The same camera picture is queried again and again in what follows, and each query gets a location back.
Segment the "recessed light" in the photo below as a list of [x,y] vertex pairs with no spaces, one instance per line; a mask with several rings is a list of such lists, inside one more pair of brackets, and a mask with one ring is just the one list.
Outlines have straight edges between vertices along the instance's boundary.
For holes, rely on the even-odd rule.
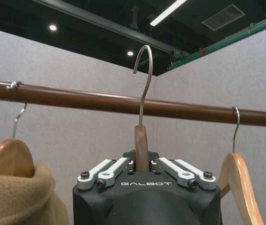
[[55,24],[50,24],[50,25],[49,25],[49,29],[50,29],[51,31],[56,31],[56,30],[57,30],[57,26],[56,26]]
[[154,19],[150,24],[156,26],[160,23],[165,17],[175,11],[179,6],[181,6],[187,0],[177,0],[170,7],[168,7],[163,13],[161,13],[156,19]]
[[128,56],[133,56],[134,53],[133,53],[132,51],[128,51],[128,52],[127,52],[127,55],[128,55]]

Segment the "wooden rod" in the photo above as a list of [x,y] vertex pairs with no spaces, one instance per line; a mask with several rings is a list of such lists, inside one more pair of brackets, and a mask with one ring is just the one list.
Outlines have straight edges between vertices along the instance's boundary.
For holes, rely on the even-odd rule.
[[[7,85],[10,85],[10,83],[0,82],[0,100],[139,114],[140,98],[136,97],[59,90],[25,84],[21,84],[15,90],[7,90]],[[240,124],[266,127],[266,112],[245,109],[239,109],[239,112]],[[232,108],[150,99],[145,101],[144,115],[234,124],[237,120],[236,113]]]

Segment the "tan fabric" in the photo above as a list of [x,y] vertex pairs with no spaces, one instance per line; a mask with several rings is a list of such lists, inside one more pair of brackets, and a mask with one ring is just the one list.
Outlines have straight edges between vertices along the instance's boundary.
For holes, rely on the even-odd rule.
[[67,208],[54,193],[45,165],[32,178],[0,176],[0,225],[67,225]]

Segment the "gray partition wall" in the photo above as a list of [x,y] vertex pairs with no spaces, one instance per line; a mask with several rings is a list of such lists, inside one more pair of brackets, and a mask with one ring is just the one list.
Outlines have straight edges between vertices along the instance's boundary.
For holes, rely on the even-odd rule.
[[[266,30],[157,78],[157,99],[266,111]],[[234,125],[156,118],[156,145],[219,176],[232,151]],[[266,224],[266,127],[240,126],[236,151],[244,157]],[[232,194],[222,201],[226,225],[243,224]]]
[[[141,96],[146,74],[0,32],[0,80],[62,89]],[[266,30],[153,77],[148,98],[266,111]],[[0,141],[10,138],[20,103],[0,101]],[[73,223],[76,176],[133,148],[137,115],[28,105],[16,137],[34,161],[49,166]],[[216,177],[232,151],[234,125],[144,117],[149,149],[182,158]],[[266,224],[266,127],[241,126],[236,151],[249,167]],[[242,224],[232,194],[222,201],[224,224]]]
[[[132,71],[0,31],[0,81],[140,97],[147,75]],[[154,98],[155,80],[153,77],[149,98]],[[22,107],[0,101],[0,142],[11,138],[14,118]],[[70,224],[72,188],[80,172],[132,150],[138,120],[138,115],[28,104],[16,138],[28,145],[35,163],[50,168],[56,191],[67,204]],[[145,116],[144,125],[153,150],[154,118]]]

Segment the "screw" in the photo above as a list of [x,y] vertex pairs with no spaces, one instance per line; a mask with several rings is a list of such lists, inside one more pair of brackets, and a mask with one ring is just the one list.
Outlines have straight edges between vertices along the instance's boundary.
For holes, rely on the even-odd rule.
[[88,179],[89,178],[89,172],[88,171],[83,171],[83,172],[81,172],[81,178],[83,179],[83,180],[86,180],[86,179]]
[[98,181],[96,182],[96,186],[97,186],[98,188],[103,188],[103,187],[105,187],[105,185],[106,185],[106,181],[104,181],[104,180],[98,180]]
[[211,178],[213,177],[213,173],[211,173],[210,171],[204,171],[204,177]]
[[195,188],[198,185],[198,183],[195,180],[189,180],[188,181],[188,187]]

